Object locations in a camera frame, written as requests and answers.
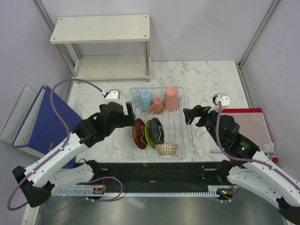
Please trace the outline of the green plate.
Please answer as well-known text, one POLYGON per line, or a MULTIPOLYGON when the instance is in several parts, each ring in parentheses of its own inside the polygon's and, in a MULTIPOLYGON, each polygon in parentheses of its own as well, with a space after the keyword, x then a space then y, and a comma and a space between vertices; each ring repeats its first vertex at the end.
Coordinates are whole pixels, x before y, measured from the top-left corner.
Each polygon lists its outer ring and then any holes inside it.
POLYGON ((146 141, 148 143, 148 145, 155 149, 156 148, 156 144, 152 138, 152 134, 151 134, 151 120, 148 120, 145 124, 145 138, 146 141))

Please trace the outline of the red floral plate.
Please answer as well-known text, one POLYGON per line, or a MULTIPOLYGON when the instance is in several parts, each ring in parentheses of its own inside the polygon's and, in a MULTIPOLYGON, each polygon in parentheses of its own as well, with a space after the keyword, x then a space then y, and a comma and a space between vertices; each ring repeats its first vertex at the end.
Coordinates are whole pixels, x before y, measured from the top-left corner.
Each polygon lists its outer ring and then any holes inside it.
POLYGON ((145 123, 141 119, 136 119, 133 126, 133 140, 139 149, 145 149, 148 142, 145 137, 145 123))

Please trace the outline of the tall pink cup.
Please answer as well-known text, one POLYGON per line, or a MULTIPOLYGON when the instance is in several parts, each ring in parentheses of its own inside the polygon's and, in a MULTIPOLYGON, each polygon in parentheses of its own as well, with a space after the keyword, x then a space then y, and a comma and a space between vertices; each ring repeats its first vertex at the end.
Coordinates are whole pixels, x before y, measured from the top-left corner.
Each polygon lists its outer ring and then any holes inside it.
POLYGON ((166 110, 173 111, 178 108, 178 93, 175 87, 167 87, 164 95, 164 107, 166 110))

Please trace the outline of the black plate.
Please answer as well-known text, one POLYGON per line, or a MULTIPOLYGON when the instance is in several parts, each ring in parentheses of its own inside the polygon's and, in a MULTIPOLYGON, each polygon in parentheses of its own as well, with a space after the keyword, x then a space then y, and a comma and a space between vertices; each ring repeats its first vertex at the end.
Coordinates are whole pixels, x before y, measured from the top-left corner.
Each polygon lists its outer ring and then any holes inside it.
POLYGON ((158 118, 154 117, 151 120, 150 130, 155 144, 163 144, 165 140, 164 129, 158 118))

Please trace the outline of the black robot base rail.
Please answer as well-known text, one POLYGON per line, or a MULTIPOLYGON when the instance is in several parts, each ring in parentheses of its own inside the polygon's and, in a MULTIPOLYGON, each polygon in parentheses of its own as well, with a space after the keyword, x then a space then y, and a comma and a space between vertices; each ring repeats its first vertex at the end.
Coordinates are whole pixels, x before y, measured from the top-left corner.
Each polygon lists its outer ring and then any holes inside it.
POLYGON ((108 192, 192 192, 207 186, 231 186, 222 162, 98 163, 88 160, 94 179, 104 178, 108 192))

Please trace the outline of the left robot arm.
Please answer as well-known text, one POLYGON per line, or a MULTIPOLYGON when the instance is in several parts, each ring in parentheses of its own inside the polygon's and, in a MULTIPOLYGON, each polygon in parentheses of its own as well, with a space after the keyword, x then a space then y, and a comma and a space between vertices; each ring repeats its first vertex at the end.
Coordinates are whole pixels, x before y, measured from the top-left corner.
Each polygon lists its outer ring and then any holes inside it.
POLYGON ((132 127, 135 124, 132 103, 127 102, 126 107, 128 114, 118 103, 101 104, 98 113, 80 121, 58 146, 37 162, 27 167, 17 166, 12 171, 18 183, 15 189, 22 191, 26 203, 34 208, 61 189, 76 184, 99 184, 103 173, 94 160, 77 168, 59 170, 71 159, 110 136, 115 129, 132 127))

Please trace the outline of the white wire dish rack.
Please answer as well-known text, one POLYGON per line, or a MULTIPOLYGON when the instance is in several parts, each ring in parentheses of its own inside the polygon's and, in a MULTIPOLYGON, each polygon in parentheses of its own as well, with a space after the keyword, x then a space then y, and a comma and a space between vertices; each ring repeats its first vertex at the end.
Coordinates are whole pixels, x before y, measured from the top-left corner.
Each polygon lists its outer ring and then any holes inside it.
POLYGON ((129 90, 129 99, 133 105, 133 112, 137 119, 141 119, 143 122, 158 118, 162 124, 164 130, 164 143, 166 144, 178 144, 176 152, 172 155, 160 155, 158 151, 151 146, 147 146, 145 149, 140 149, 133 139, 133 128, 129 127, 126 131, 126 156, 130 159, 146 158, 187 158, 189 157, 189 143, 187 141, 188 129, 185 127, 185 118, 183 114, 183 108, 185 106, 184 90, 182 87, 176 87, 178 95, 179 106, 173 111, 163 110, 162 113, 150 113, 144 111, 138 106, 138 95, 144 88, 131 88, 129 90))

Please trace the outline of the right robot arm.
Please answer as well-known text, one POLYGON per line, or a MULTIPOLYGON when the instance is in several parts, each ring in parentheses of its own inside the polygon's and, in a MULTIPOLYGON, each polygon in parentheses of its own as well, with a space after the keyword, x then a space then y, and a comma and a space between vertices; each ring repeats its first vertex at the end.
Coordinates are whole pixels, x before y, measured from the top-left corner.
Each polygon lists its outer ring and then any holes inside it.
POLYGON ((240 126, 233 116, 222 114, 222 107, 195 106, 183 109, 185 121, 190 125, 198 117, 197 127, 204 127, 232 162, 222 161, 215 172, 219 184, 231 182, 260 196, 289 222, 300 223, 300 183, 270 160, 259 147, 240 134, 240 126))

